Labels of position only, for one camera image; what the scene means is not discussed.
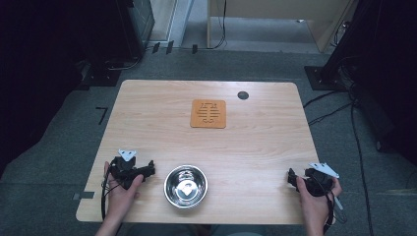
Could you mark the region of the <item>stainless steel bowl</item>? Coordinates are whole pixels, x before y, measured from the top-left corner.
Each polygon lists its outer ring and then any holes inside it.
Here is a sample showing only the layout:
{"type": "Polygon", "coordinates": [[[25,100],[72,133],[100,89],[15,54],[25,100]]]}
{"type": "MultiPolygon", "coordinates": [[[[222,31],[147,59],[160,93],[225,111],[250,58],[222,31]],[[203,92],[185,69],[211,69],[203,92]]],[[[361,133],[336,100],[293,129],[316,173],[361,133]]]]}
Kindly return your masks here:
{"type": "Polygon", "coordinates": [[[177,208],[196,207],[206,196],[208,179],[194,165],[181,165],[172,169],[164,181],[164,196],[177,208]]]}

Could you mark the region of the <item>person's left hand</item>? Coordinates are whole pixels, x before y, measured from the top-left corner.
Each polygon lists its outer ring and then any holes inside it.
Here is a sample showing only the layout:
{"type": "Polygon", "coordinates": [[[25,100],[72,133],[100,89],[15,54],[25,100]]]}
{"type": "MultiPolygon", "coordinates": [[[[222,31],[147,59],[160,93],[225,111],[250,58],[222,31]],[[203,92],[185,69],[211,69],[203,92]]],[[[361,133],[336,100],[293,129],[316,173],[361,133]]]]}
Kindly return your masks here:
{"type": "Polygon", "coordinates": [[[107,194],[107,212],[105,218],[123,219],[130,210],[135,198],[139,196],[138,189],[143,183],[144,176],[137,176],[133,180],[131,187],[126,190],[118,184],[108,169],[109,163],[105,162],[104,187],[109,188],[109,192],[107,194]]]}

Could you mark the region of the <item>dark equipment cabinet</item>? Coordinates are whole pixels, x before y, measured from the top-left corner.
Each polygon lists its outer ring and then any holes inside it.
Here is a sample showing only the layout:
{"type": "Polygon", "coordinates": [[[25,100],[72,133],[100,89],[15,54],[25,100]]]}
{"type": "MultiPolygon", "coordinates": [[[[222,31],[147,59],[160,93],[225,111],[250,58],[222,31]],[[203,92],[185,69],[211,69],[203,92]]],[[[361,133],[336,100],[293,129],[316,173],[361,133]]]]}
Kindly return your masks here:
{"type": "Polygon", "coordinates": [[[128,46],[128,58],[141,60],[154,26],[150,0],[115,0],[128,46]]]}

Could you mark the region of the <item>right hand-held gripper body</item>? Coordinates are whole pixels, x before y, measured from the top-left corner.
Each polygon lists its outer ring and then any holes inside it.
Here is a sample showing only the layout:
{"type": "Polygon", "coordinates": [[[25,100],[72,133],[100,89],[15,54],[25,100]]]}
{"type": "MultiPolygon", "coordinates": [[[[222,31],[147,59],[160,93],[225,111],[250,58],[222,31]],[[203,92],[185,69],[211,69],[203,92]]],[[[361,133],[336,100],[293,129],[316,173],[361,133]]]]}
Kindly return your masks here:
{"type": "Polygon", "coordinates": [[[326,195],[333,187],[333,179],[339,178],[327,163],[311,162],[305,170],[305,185],[308,192],[314,197],[326,195]]]}

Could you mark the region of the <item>light wooden cabinet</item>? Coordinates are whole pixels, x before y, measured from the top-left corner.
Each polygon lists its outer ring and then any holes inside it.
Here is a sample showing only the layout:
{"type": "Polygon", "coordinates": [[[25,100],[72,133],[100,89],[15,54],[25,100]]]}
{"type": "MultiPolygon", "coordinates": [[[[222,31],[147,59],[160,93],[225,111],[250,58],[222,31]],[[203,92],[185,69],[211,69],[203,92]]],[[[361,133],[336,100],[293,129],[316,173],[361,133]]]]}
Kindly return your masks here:
{"type": "Polygon", "coordinates": [[[207,0],[207,47],[213,17],[306,20],[320,52],[330,45],[355,0],[207,0]]]}

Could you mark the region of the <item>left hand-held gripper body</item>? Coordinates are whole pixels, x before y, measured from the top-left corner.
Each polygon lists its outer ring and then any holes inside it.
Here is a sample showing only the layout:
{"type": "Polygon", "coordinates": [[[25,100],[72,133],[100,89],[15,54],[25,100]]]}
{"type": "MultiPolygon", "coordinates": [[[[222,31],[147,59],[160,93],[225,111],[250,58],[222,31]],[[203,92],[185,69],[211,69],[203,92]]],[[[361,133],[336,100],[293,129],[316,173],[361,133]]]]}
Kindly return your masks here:
{"type": "Polygon", "coordinates": [[[141,167],[137,168],[135,150],[118,150],[119,155],[115,156],[112,163],[110,164],[110,173],[118,184],[120,184],[125,190],[128,190],[134,179],[143,175],[143,181],[146,181],[148,177],[148,168],[141,167]]]}

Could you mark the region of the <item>black stand base plate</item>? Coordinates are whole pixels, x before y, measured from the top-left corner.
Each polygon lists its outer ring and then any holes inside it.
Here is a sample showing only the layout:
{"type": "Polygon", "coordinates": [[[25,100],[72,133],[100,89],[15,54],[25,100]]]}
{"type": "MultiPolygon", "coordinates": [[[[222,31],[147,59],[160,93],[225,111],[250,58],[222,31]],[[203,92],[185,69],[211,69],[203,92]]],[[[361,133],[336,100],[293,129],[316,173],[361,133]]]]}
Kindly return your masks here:
{"type": "Polygon", "coordinates": [[[312,90],[347,91],[339,74],[330,73],[325,67],[305,66],[312,90]]]}

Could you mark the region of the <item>dark stand base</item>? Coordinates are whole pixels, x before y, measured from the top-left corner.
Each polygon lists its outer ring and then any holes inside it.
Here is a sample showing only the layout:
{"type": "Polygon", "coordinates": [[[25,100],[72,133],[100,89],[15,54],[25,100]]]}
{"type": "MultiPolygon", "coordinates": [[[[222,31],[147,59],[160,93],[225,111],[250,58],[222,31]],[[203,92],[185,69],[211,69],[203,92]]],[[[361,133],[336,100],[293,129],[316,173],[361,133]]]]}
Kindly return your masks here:
{"type": "Polygon", "coordinates": [[[82,80],[76,90],[89,90],[90,87],[115,87],[121,74],[120,71],[96,70],[88,61],[81,61],[76,64],[76,67],[82,75],[82,80]]]}

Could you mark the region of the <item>person's right hand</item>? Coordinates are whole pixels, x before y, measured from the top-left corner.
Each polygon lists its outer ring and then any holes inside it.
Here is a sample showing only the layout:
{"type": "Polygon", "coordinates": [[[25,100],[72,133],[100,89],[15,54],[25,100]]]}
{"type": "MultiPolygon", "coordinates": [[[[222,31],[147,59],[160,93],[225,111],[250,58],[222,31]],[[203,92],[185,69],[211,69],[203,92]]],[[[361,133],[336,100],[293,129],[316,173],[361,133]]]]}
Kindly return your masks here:
{"type": "Polygon", "coordinates": [[[333,202],[334,198],[338,197],[342,192],[338,179],[332,178],[332,181],[333,187],[327,197],[313,197],[308,192],[305,181],[301,177],[297,178],[304,224],[309,235],[324,233],[324,226],[329,214],[328,201],[333,202]]]}

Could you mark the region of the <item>orange square trivet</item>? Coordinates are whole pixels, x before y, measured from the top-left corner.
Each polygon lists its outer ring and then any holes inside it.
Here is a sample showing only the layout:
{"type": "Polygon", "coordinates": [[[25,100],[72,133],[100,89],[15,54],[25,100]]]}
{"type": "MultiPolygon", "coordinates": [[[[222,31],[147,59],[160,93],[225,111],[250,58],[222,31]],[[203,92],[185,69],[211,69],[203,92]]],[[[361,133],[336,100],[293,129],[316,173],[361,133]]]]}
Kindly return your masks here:
{"type": "Polygon", "coordinates": [[[193,128],[224,129],[226,127],[226,102],[214,99],[194,99],[190,126],[193,128]]]}

